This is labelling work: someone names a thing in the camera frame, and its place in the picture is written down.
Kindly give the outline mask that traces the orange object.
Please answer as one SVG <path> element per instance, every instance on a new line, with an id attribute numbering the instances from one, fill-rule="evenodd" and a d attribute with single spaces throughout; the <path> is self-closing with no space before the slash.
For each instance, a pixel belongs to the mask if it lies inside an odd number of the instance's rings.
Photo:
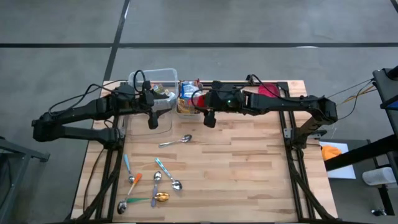
<path id="1" fill-rule="evenodd" d="M 327 161 L 342 154 L 342 151 L 340 149 L 329 145 L 322 146 L 321 152 L 324 161 Z"/>

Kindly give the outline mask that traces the translucent plastic storage tub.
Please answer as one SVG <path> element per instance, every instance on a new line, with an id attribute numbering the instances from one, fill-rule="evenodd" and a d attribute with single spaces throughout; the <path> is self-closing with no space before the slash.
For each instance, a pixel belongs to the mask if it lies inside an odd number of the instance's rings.
<path id="1" fill-rule="evenodd" d="M 155 104 L 152 107 L 154 111 L 166 108 L 173 109 L 177 103 L 178 95 L 178 75 L 174 68 L 161 68 L 155 70 L 144 70 L 146 81 L 149 80 L 151 84 L 150 90 L 154 91 L 155 84 L 162 84 L 169 92 L 173 92 L 175 96 L 165 100 L 154 100 Z"/>

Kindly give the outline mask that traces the plain silver metal spoon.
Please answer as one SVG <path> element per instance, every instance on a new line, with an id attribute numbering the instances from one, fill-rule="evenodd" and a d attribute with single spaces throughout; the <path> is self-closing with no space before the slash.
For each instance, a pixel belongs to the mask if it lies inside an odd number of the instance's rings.
<path id="1" fill-rule="evenodd" d="M 179 140 L 159 144 L 159 148 L 171 146 L 173 144 L 178 144 L 178 143 L 186 143 L 186 142 L 191 141 L 191 139 L 192 139 L 192 135 L 186 134 L 186 135 L 182 136 Z"/>

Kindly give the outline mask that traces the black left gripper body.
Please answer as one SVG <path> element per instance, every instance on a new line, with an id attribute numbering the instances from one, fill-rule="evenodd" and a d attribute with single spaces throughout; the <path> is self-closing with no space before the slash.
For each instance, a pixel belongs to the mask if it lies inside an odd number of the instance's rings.
<path id="1" fill-rule="evenodd" d="M 138 101 L 138 112 L 143 113 L 149 116 L 148 120 L 148 126 L 149 129 L 156 129 L 159 125 L 158 123 L 158 115 L 157 113 L 152 109 L 154 106 L 154 94 L 150 90 L 151 84 L 150 81 L 143 81 L 142 83 L 142 90 L 139 95 L 139 101 Z"/>

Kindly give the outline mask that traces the black metal bar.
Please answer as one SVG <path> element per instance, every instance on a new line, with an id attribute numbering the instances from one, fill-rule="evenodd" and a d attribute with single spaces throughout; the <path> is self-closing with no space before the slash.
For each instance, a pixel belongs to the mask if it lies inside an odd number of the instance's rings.
<path id="1" fill-rule="evenodd" d="M 398 137 L 390 135 L 325 161 L 327 171 L 346 167 L 388 152 L 398 151 Z"/>

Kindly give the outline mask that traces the blue and white snack bag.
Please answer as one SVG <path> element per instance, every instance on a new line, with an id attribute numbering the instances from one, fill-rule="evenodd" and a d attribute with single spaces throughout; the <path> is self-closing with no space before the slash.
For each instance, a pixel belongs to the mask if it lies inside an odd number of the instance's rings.
<path id="1" fill-rule="evenodd" d="M 189 99 L 198 89 L 199 87 L 194 85 L 194 81 L 183 81 L 181 82 L 180 97 Z"/>

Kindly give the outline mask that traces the white paper sheet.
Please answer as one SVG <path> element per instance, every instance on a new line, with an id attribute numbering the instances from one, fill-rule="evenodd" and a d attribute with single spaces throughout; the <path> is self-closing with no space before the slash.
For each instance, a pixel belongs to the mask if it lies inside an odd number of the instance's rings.
<path id="1" fill-rule="evenodd" d="M 321 146 L 333 146 L 338 148 L 343 154 L 348 152 L 348 145 L 345 143 L 320 141 Z M 339 169 L 328 171 L 329 179 L 356 179 L 353 165 L 348 165 Z"/>

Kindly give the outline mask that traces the white plastic basket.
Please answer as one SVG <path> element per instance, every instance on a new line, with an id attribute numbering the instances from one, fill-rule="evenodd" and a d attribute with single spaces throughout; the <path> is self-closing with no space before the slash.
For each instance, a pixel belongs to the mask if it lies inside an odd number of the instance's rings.
<path id="1" fill-rule="evenodd" d="M 194 80 L 180 80 L 179 81 L 179 83 L 178 83 L 178 95 L 177 95 L 177 99 L 178 98 L 181 98 L 180 97 L 180 90 L 181 90 L 181 82 L 183 82 L 183 81 L 194 81 Z M 201 91 L 201 89 L 203 88 L 203 85 L 201 84 L 201 83 L 199 83 L 199 89 L 197 90 L 197 91 L 195 91 L 194 93 L 193 93 L 193 95 L 201 95 L 202 94 L 202 91 Z M 178 113 L 177 112 L 177 115 L 180 117 L 180 118 L 183 118 L 183 119 L 197 119 L 198 117 L 199 117 L 199 111 L 198 110 L 195 110 L 195 114 L 181 114 L 181 113 Z"/>

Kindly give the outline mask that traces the grey metal table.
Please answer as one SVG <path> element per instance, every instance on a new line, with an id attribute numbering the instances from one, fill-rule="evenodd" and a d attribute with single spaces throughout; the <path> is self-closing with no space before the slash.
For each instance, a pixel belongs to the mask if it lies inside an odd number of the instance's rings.
<path id="1" fill-rule="evenodd" d="M 9 171 L 9 176 L 11 177 L 10 188 L 7 191 L 4 200 L 0 203 L 0 224 L 6 224 L 9 220 L 11 210 L 14 206 L 14 202 L 29 161 L 32 158 L 36 158 L 40 162 L 47 162 L 50 154 L 14 144 L 2 136 L 0 136 L 0 149 L 2 149 L 0 154 L 5 154 L 7 158 L 7 160 L 4 161 L 5 166 L 7 166 L 7 162 L 12 157 L 20 161 L 20 165 L 15 172 L 12 172 L 11 170 Z"/>

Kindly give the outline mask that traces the white roll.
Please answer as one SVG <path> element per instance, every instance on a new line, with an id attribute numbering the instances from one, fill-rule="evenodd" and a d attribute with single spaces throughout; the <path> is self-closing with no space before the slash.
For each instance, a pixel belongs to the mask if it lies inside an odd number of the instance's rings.
<path id="1" fill-rule="evenodd" d="M 362 179 L 370 186 L 396 183 L 391 167 L 382 167 L 363 172 Z"/>

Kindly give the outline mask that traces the yellow snack bag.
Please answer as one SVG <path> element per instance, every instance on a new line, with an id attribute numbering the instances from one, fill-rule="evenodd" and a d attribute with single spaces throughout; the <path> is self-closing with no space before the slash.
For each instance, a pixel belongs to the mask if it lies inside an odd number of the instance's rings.
<path id="1" fill-rule="evenodd" d="M 195 114 L 195 108 L 189 99 L 177 99 L 177 112 L 181 114 Z"/>

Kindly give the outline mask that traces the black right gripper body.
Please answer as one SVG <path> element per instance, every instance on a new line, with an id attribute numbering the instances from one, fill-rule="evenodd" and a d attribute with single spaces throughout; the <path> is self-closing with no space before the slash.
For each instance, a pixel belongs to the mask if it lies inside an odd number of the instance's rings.
<path id="1" fill-rule="evenodd" d="M 221 81 L 213 81 L 211 88 L 205 94 L 205 118 L 203 124 L 214 128 L 215 112 L 246 114 L 244 95 L 240 88 Z"/>

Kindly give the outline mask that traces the black equipment cart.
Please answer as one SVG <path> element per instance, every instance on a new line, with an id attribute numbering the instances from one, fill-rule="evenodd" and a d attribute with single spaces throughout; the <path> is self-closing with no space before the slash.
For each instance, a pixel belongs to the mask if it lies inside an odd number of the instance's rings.
<path id="1" fill-rule="evenodd" d="M 393 130 L 392 139 L 388 143 L 392 149 L 387 153 L 387 158 L 398 185 L 398 65 L 375 70 L 373 77 L 382 101 L 380 109 L 386 112 Z"/>

